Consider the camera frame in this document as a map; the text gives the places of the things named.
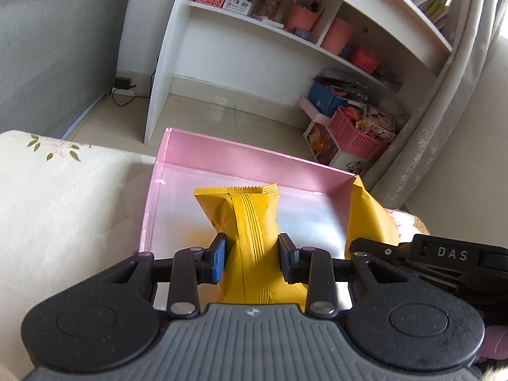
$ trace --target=gray sofa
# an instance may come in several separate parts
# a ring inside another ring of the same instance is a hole
[[[0,132],[62,137],[112,85],[128,0],[0,0]]]

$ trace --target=baseboard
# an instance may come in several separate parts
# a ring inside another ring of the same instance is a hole
[[[151,75],[147,75],[145,73],[137,73],[135,71],[117,70],[116,76],[130,78],[130,84],[136,85],[136,87],[133,88],[136,94],[142,94],[144,96],[150,95]]]
[[[95,100],[90,106],[86,108],[86,110],[81,113],[81,115],[77,118],[77,120],[67,129],[67,131],[63,134],[62,140],[67,140],[67,137],[73,132],[73,130],[78,127],[78,125],[81,123],[81,121],[87,116],[88,113],[91,112],[93,107],[100,102],[103,98],[106,97],[106,93],[103,93],[99,96],[97,100]]]
[[[173,76],[170,93],[246,111],[303,130],[310,122],[300,108],[185,76]]]

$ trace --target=shelf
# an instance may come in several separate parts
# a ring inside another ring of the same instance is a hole
[[[277,34],[283,35],[284,37],[290,38],[291,40],[294,40],[298,43],[306,45],[307,47],[310,47],[311,49],[314,49],[314,50],[319,51],[320,53],[323,53],[325,56],[331,57],[332,59],[334,59],[334,60],[338,61],[339,63],[343,64],[344,66],[348,67],[351,71],[361,75],[362,77],[364,77],[365,79],[368,79],[372,83],[375,83],[375,85],[377,85],[379,88],[395,95],[395,92],[393,90],[391,90],[389,87],[385,86],[378,79],[372,77],[370,74],[364,72],[361,68],[358,68],[355,65],[353,65],[352,63],[349,63],[347,60],[344,60],[342,57],[336,56],[336,55],[330,53],[329,51],[325,50],[324,48],[321,48],[314,43],[308,42],[307,40],[304,40],[303,38],[299,38],[299,37],[295,36],[294,34],[288,33],[287,31],[284,31],[283,29],[276,28],[276,27],[270,26],[268,24],[262,23],[261,21],[258,21],[255,18],[244,16],[242,14],[238,14],[238,13],[235,13],[232,11],[227,11],[227,10],[224,10],[223,8],[215,7],[215,6],[209,5],[209,4],[201,4],[201,3],[197,3],[195,1],[192,1],[190,3],[190,6],[195,7],[195,8],[200,8],[201,10],[217,12],[217,13],[220,13],[220,14],[228,16],[228,17],[237,18],[238,20],[242,20],[247,23],[255,24],[256,26],[265,28],[265,29],[270,30],[274,33],[277,33]]]
[[[410,0],[342,1],[379,24],[434,74],[441,71],[451,45]]]

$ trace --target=yellow snack bag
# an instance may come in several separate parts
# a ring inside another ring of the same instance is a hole
[[[372,239],[394,246],[399,244],[397,224],[387,210],[365,190],[359,176],[356,177],[351,190],[346,258],[350,257],[349,247],[356,238]]]
[[[196,189],[194,196],[215,230],[228,237],[222,302],[305,308],[306,288],[288,284],[280,271],[277,185]]]

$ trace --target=curtain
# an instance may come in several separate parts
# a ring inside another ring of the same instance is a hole
[[[427,98],[363,178],[383,206],[400,208],[450,136],[499,35],[506,2],[452,1],[443,29],[453,46],[450,57]]]

